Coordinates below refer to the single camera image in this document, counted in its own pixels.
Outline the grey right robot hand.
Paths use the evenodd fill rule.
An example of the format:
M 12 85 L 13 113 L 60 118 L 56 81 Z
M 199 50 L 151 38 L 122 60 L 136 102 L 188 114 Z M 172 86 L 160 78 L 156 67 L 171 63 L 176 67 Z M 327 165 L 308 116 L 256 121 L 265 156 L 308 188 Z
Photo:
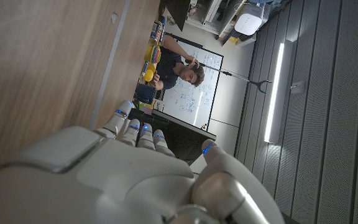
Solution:
M 195 174 L 125 101 L 91 131 L 65 128 L 0 165 L 0 223 L 283 223 L 259 180 L 213 140 Z

